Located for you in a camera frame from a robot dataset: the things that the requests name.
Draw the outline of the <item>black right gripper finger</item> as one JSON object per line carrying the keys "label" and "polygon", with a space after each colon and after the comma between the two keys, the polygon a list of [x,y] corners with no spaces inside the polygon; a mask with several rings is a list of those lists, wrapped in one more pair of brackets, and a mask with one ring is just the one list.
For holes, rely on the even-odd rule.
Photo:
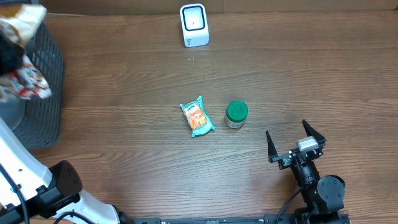
{"label": "black right gripper finger", "polygon": [[276,158],[278,157],[277,150],[274,146],[273,140],[269,131],[266,131],[266,138],[267,138],[267,154],[268,154],[268,161],[275,162]]}
{"label": "black right gripper finger", "polygon": [[313,129],[305,119],[302,120],[302,124],[308,137],[314,137],[317,142],[325,142],[325,137]]}

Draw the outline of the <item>green lid jar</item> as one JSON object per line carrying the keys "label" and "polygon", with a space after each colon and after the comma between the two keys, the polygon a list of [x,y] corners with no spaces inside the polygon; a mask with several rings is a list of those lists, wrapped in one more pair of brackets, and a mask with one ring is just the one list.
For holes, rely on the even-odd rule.
{"label": "green lid jar", "polygon": [[248,107],[243,101],[232,101],[226,109],[224,121],[230,128],[240,128],[248,116]]}

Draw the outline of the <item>teal orange cracker packet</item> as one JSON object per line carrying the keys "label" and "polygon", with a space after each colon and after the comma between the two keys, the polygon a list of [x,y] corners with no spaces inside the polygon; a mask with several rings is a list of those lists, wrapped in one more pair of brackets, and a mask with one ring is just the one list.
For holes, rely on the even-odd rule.
{"label": "teal orange cracker packet", "polygon": [[199,96],[196,100],[187,103],[186,105],[180,104],[180,108],[189,124],[192,133],[191,136],[204,135],[211,130],[216,130],[209,116],[205,113],[203,106],[203,98]]}

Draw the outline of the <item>white barcode scanner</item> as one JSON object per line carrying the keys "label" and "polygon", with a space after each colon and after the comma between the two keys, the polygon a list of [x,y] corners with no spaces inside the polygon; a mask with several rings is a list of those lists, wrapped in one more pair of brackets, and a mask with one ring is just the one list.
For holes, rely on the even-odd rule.
{"label": "white barcode scanner", "polygon": [[207,45],[210,41],[206,9],[200,3],[180,8],[183,42],[187,48]]}

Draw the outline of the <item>beige brown snack pouch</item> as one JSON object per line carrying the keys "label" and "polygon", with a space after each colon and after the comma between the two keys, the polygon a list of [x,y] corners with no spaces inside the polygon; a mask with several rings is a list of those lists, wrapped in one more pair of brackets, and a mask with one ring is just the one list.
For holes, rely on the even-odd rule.
{"label": "beige brown snack pouch", "polygon": [[44,99],[52,95],[48,82],[25,54],[47,10],[37,4],[1,6],[1,34],[24,49],[22,66],[1,75],[1,101]]}

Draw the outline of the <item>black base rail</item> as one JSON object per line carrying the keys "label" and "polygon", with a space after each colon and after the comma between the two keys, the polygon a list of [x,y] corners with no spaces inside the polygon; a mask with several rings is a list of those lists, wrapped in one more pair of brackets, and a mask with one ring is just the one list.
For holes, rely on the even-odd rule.
{"label": "black base rail", "polygon": [[[263,217],[229,217],[229,218],[187,218],[162,220],[160,218],[134,218],[133,224],[274,224],[277,215],[264,215]],[[350,224],[348,215],[341,216],[343,224]],[[293,215],[281,215],[278,223],[295,223]]]}

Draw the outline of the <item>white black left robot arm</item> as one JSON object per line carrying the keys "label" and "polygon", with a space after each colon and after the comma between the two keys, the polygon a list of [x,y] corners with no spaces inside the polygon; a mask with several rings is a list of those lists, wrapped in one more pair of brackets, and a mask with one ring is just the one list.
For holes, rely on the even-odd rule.
{"label": "white black left robot arm", "polygon": [[131,223],[115,206],[100,202],[83,190],[76,170],[68,161],[52,167],[40,163],[29,151],[49,140],[54,145],[60,134],[64,61],[50,39],[35,45],[34,61],[49,75],[53,95],[46,100],[28,100],[15,129],[1,121],[1,223],[28,223],[40,215],[73,223]]}

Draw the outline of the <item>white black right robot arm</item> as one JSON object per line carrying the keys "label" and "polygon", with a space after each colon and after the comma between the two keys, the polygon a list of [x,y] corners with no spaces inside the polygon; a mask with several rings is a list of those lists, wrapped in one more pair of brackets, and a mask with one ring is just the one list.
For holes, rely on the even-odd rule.
{"label": "white black right robot arm", "polygon": [[[349,216],[342,215],[345,182],[337,175],[320,177],[314,160],[323,155],[326,138],[302,121],[306,138],[296,142],[297,147],[284,155],[278,155],[269,132],[266,132],[268,161],[278,163],[279,169],[293,172],[298,190],[288,199],[274,218],[264,218],[265,223],[295,224],[345,224]],[[305,206],[296,208],[292,215],[283,216],[288,204],[300,194]]]}

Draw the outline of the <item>grey plastic mesh basket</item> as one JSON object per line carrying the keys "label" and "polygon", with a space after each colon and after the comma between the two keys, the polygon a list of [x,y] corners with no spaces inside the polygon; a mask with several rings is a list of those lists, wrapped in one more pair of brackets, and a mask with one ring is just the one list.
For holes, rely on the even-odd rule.
{"label": "grey plastic mesh basket", "polygon": [[60,137],[65,62],[45,24],[39,26],[27,45],[27,56],[49,83],[52,96],[1,103],[1,118],[26,149],[52,147]]}

